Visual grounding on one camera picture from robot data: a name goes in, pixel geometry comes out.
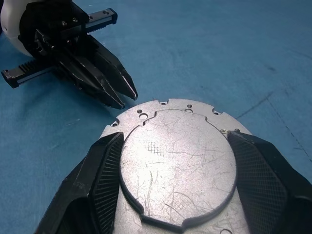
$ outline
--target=blue surface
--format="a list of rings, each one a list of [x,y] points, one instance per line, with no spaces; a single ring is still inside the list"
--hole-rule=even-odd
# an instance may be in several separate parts
[[[77,0],[108,7],[94,32],[139,98],[202,101],[272,142],[312,182],[312,1]],[[0,70],[27,57],[0,36]],[[11,89],[0,79],[0,233],[34,232],[64,177],[121,111],[52,75]]]

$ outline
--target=metal plate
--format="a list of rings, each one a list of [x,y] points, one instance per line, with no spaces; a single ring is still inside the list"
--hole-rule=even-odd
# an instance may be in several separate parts
[[[124,192],[142,206],[142,216],[183,230],[205,222],[186,233],[247,234],[235,191],[235,158],[225,134],[234,129],[250,134],[210,105],[170,99],[131,108],[102,136],[124,132],[121,175],[128,190]],[[120,193],[114,233],[171,232],[141,223]]]

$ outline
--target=aluminum plate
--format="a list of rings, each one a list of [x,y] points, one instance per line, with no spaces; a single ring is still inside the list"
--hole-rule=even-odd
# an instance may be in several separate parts
[[[119,193],[114,233],[172,233],[141,222],[147,216],[181,230],[203,223],[185,233],[248,234],[226,140],[226,131],[234,129],[250,134],[228,114],[183,99],[151,101],[119,115],[102,134],[122,131],[126,137],[121,156],[126,189]],[[142,207],[141,218],[124,194]]]

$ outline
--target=circular metal plate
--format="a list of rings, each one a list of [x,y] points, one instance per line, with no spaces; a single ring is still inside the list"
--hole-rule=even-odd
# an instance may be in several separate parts
[[[122,131],[126,137],[120,203],[126,197],[141,220],[168,230],[211,220],[235,193],[235,158],[226,139],[227,130],[234,129],[250,134],[228,114],[183,99],[151,101],[122,113],[102,134]],[[117,206],[116,218],[127,212]],[[245,223],[243,215],[237,219]],[[126,233],[132,224],[115,222],[115,229]]]

